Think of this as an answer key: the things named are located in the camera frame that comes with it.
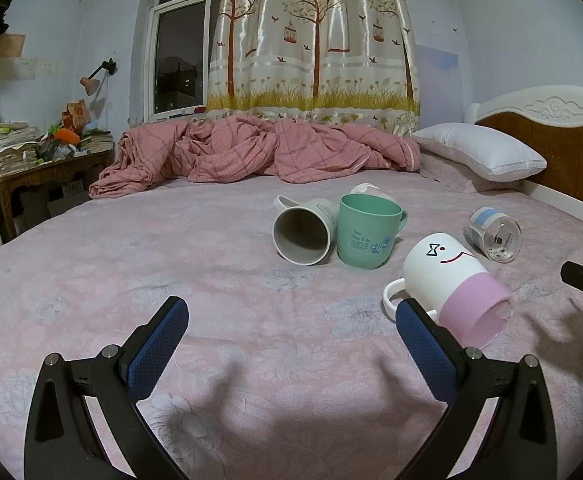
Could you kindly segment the white and pink mug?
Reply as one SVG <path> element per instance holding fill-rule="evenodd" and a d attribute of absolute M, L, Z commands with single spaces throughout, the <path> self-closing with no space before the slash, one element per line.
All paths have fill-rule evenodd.
<path fill-rule="evenodd" d="M 383 292 L 383 310 L 391 320 L 398 307 L 391 298 L 404 292 L 416 300 L 438 325 L 464 347 L 483 348 L 501 333 L 506 315 L 501 309 L 511 293 L 456 238 L 433 233 L 407 254 L 403 277 Z"/>

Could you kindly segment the clear glass blue band cup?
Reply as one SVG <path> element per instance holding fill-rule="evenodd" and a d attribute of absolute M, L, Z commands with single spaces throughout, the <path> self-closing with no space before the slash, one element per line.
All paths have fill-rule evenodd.
<path fill-rule="evenodd" d="M 498 263 L 513 261 L 523 244 L 519 224 L 508 214 L 492 207 L 473 212 L 466 228 L 466 237 L 487 258 Z"/>

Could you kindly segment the small pink white cup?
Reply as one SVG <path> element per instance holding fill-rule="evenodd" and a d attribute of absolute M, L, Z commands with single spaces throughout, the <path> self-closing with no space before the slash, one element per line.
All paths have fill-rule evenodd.
<path fill-rule="evenodd" d="M 382 198 L 383 200 L 389 200 L 392 203 L 398 203 L 398 200 L 395 197 L 387 194 L 383 190 L 381 190 L 378 186 L 371 184 L 371 183 L 360 183 L 356 185 L 351 191 L 351 194 L 365 194 L 369 196 L 376 196 Z"/>

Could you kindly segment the white and brown headboard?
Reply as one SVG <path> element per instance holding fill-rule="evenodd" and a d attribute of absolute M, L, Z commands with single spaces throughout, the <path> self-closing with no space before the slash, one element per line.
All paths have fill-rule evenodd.
<path fill-rule="evenodd" d="M 547 161 L 525 193 L 583 221 L 583 87 L 550 84 L 471 103 L 465 122 L 503 131 Z"/>

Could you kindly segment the pink pillow under white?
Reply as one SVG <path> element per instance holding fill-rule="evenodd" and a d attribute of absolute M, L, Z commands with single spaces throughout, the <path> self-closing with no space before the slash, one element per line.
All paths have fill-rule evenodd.
<path fill-rule="evenodd" d="M 523 181 L 492 182 L 475 174 L 459 162 L 435 154 L 421 152 L 419 173 L 459 193 L 485 193 L 492 191 L 521 191 Z"/>

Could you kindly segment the green plastic mug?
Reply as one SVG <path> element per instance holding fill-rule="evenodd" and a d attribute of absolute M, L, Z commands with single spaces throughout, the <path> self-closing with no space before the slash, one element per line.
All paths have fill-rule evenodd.
<path fill-rule="evenodd" d="M 407 222 L 407 211 L 392 200 L 364 193 L 342 195 L 337 252 L 348 266 L 374 270 L 389 259 Z"/>

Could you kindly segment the pink floral bed sheet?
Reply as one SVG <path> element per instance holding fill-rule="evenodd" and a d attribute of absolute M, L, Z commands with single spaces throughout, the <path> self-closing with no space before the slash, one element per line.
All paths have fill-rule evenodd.
<path fill-rule="evenodd" d="M 407 210 L 390 260 L 365 271 L 331 257 L 282 259 L 275 198 L 339 200 L 372 183 Z M 583 293 L 559 276 L 583 264 L 583 222 L 518 191 L 464 192 L 395 171 L 293 185 L 177 180 L 90 200 L 0 247 L 0 460 L 15 477 L 44 358 L 121 344 L 170 296 L 191 324 L 140 409 L 194 479 L 391 479 L 443 412 L 381 308 L 423 237 L 461 237 L 470 215 L 512 216 L 523 247 L 489 271 L 513 314 L 492 359 L 535 354 L 555 416 L 558 473 L 583 459 Z"/>

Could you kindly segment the dark wooden desk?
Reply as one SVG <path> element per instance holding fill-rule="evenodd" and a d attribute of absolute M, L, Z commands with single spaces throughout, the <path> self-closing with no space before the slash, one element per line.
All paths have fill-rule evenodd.
<path fill-rule="evenodd" d="M 104 169 L 114 160 L 115 150 L 101 151 L 57 162 L 46 162 L 36 168 L 1 178 L 0 235 L 2 243 L 8 243 L 17 236 L 12 208 L 12 195 L 16 190 L 50 182 L 69 182 L 76 174 L 84 174 L 96 168 Z"/>

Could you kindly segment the grey ceramic mug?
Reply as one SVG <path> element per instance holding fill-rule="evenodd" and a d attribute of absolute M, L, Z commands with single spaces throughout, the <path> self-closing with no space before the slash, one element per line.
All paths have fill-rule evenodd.
<path fill-rule="evenodd" d="M 287 261 L 298 266 L 314 266 L 322 262 L 336 237 L 338 206 L 325 198 L 303 203 L 278 195 L 278 210 L 272 228 L 276 250 Z"/>

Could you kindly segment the stack of papers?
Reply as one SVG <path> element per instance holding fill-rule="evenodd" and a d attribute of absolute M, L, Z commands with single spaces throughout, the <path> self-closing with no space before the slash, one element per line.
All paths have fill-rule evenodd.
<path fill-rule="evenodd" d="M 40 138 L 36 126 L 0 124 L 0 179 L 37 166 Z"/>

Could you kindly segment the orange toy on desk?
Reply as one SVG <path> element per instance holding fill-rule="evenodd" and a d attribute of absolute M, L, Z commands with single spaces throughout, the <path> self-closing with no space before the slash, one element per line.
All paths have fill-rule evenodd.
<path fill-rule="evenodd" d="M 81 142 L 80 136 L 67 128 L 60 128 L 54 132 L 54 139 L 64 144 L 78 145 Z"/>

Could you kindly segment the pink plaid blanket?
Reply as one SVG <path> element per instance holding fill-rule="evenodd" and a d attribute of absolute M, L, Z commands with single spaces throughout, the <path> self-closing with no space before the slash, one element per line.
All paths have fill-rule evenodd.
<path fill-rule="evenodd" d="M 125 132 L 118 159 L 90 185 L 89 195 L 118 198 L 169 180 L 232 183 L 255 174 L 305 184 L 361 170 L 416 172 L 421 151 L 412 138 L 371 126 L 321 125 L 248 114 L 152 122 Z"/>

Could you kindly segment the tree print curtain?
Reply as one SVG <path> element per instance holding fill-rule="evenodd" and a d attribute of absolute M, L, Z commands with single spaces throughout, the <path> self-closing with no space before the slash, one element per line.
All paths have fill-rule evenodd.
<path fill-rule="evenodd" d="M 211 117 L 248 113 L 410 136 L 421 97 L 405 0 L 220 0 Z"/>

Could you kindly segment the white framed window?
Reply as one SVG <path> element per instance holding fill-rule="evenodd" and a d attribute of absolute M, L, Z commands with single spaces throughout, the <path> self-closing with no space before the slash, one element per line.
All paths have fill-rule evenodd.
<path fill-rule="evenodd" d="M 212 40 L 221 0 L 155 0 L 148 22 L 145 118 L 206 110 Z"/>

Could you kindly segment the pink wall lamp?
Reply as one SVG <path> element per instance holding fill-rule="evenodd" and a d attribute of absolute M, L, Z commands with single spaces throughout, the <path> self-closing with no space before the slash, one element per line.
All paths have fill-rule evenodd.
<path fill-rule="evenodd" d="M 93 94 L 98 91 L 98 87 L 101 84 L 101 81 L 96 78 L 99 73 L 104 72 L 109 76 L 113 76 L 116 74 L 117 71 L 117 63 L 112 59 L 104 60 L 101 62 L 101 65 L 98 66 L 93 73 L 89 77 L 81 77 L 79 82 L 82 85 L 84 92 L 86 92 L 87 96 L 93 96 Z"/>

